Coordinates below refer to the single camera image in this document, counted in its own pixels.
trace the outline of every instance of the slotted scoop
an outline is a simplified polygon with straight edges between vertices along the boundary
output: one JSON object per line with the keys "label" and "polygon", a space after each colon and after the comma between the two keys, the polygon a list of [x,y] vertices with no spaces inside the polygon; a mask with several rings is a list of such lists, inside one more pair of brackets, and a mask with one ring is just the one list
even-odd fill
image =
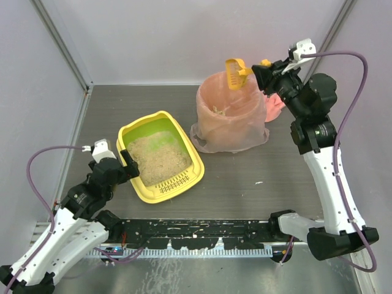
{"label": "slotted scoop", "polygon": [[[263,66],[271,66],[271,62],[264,59],[261,63]],[[245,62],[239,58],[226,60],[227,84],[231,90],[239,90],[246,84],[248,75],[253,74],[252,69],[246,67]]]}

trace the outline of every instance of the pink cloth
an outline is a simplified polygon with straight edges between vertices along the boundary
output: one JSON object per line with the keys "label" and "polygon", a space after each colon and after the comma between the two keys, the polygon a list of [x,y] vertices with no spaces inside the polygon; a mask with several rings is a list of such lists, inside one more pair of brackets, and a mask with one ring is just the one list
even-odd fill
{"label": "pink cloth", "polygon": [[267,117],[265,122],[268,123],[276,119],[280,113],[282,112],[282,108],[285,107],[284,103],[281,101],[281,98],[277,94],[273,94],[269,98],[264,96],[265,107],[267,108]]}

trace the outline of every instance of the gray tabletop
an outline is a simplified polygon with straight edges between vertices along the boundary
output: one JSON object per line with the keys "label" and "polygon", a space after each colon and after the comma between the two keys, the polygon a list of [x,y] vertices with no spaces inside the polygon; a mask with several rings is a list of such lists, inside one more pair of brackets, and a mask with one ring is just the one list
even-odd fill
{"label": "gray tabletop", "polygon": [[[115,142],[118,130],[135,119],[168,111],[189,134],[197,121],[197,86],[95,86],[78,145],[102,138]],[[323,213],[310,171],[292,142],[293,118],[283,110],[266,124],[266,144],[237,154],[201,154],[204,178],[187,192],[158,204],[141,201],[130,183],[120,185],[109,209],[121,218],[267,219],[275,211],[294,209],[305,217]],[[91,156],[75,153],[63,194],[85,179]]]}

